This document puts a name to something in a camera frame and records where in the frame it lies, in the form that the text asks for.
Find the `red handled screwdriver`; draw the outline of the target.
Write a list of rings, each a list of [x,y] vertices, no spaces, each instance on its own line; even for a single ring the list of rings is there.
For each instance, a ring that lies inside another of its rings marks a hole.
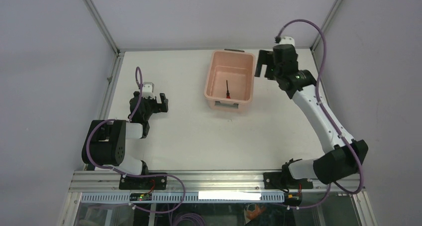
[[[226,98],[230,99],[230,91],[229,91],[229,87],[228,87],[228,80],[226,80]]]

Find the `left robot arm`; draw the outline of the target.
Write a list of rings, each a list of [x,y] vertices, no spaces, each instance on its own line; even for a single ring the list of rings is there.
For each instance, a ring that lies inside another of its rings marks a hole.
[[[130,182],[137,189],[149,185],[147,164],[126,152],[128,139],[144,139],[150,130],[149,119],[155,113],[168,112],[168,99],[159,94],[135,91],[129,100],[127,120],[93,120],[82,149],[82,160],[100,169],[114,170],[124,176],[131,175]]]

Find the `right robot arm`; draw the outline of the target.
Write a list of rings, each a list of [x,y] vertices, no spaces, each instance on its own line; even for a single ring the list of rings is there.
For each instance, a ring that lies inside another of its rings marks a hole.
[[[330,108],[325,107],[318,83],[309,70],[300,70],[293,44],[279,44],[271,51],[260,50],[255,70],[259,77],[266,65],[265,78],[276,81],[304,113],[321,143],[324,155],[317,159],[291,159],[282,166],[281,183],[292,189],[302,179],[317,179],[328,185],[353,174],[361,174],[368,152],[364,140],[356,140],[345,130]]]

